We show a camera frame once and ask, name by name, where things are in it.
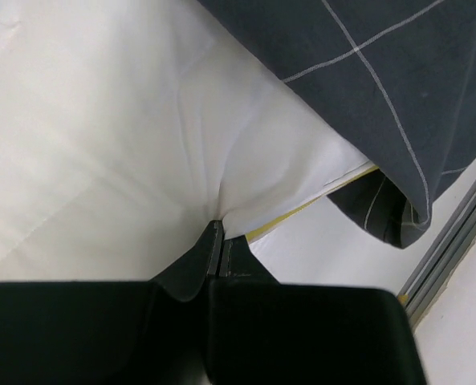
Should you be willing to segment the dark grey checked pillowcase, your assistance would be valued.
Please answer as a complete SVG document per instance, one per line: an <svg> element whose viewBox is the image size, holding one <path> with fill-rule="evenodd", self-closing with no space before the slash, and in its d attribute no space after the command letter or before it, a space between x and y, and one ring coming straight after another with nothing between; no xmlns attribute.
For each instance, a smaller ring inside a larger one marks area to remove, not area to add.
<svg viewBox="0 0 476 385"><path fill-rule="evenodd" d="M404 249L476 158L476 1L206 1L268 70L375 165L331 195Z"/></svg>

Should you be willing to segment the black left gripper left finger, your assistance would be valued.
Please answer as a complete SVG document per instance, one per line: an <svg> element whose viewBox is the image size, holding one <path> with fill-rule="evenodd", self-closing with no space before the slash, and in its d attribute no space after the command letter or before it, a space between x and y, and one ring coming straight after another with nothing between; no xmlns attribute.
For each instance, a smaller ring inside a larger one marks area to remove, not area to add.
<svg viewBox="0 0 476 385"><path fill-rule="evenodd" d="M205 333L224 232L148 281L0 282L0 384L113 384L154 373Z"/></svg>

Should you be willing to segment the white pillow with yellow edge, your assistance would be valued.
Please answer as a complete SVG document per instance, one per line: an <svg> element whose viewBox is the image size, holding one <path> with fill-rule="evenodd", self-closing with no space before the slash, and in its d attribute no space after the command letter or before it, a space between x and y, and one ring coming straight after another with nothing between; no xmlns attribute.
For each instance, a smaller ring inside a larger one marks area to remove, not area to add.
<svg viewBox="0 0 476 385"><path fill-rule="evenodd" d="M0 1L0 281L150 278L371 169L195 1Z"/></svg>

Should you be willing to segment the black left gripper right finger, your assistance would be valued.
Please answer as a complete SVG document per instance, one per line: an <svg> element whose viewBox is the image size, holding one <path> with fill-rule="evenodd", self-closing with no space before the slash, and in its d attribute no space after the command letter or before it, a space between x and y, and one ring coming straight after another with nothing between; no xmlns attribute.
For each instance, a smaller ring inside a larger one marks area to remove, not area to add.
<svg viewBox="0 0 476 385"><path fill-rule="evenodd" d="M242 237L208 289L213 384L423 384L404 308L385 290L278 282Z"/></svg>

